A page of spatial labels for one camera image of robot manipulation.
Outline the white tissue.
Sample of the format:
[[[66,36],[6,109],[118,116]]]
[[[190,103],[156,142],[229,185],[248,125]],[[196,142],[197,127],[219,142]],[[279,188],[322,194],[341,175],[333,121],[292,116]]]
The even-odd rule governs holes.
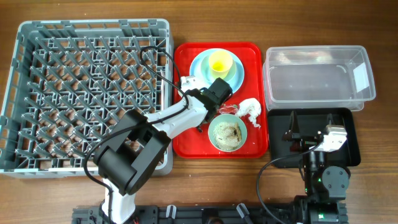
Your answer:
[[[248,120],[252,123],[255,128],[260,128],[261,125],[257,123],[257,117],[261,114],[261,104],[255,98],[248,98],[240,102],[238,110],[235,113],[237,117],[243,117],[248,115]]]

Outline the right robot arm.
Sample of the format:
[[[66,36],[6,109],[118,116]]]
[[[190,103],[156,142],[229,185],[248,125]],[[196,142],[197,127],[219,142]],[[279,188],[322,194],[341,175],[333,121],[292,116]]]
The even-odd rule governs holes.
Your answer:
[[[346,198],[351,172],[341,166],[330,165],[327,155],[339,150],[347,140],[344,126],[332,119],[324,131],[314,136],[300,133],[295,111],[290,114],[288,131],[282,136],[292,143],[290,149],[302,154],[300,175],[305,183],[305,196],[296,196],[291,204],[292,223],[348,223]]]

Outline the green bowl with rice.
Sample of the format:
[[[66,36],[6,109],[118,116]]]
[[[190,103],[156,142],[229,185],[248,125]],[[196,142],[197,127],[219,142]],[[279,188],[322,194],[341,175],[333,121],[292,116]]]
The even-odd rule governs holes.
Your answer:
[[[219,151],[234,152],[242,148],[248,138],[248,131],[239,117],[221,114],[210,123],[208,137]]]

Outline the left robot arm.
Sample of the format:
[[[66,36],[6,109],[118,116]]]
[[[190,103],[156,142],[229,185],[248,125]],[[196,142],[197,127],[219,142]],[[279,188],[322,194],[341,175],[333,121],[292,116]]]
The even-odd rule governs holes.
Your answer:
[[[146,115],[124,114],[111,134],[92,150],[108,197],[102,207],[109,223],[124,223],[135,212],[136,192],[149,180],[172,139],[184,131],[209,123],[233,94],[217,78],[208,88],[187,90],[168,108]]]

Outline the red snack wrapper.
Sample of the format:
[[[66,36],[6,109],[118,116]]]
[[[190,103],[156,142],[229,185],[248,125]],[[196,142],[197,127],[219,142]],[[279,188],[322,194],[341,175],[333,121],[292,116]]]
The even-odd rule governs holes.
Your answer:
[[[238,105],[222,104],[218,109],[218,114],[236,114],[238,109]]]

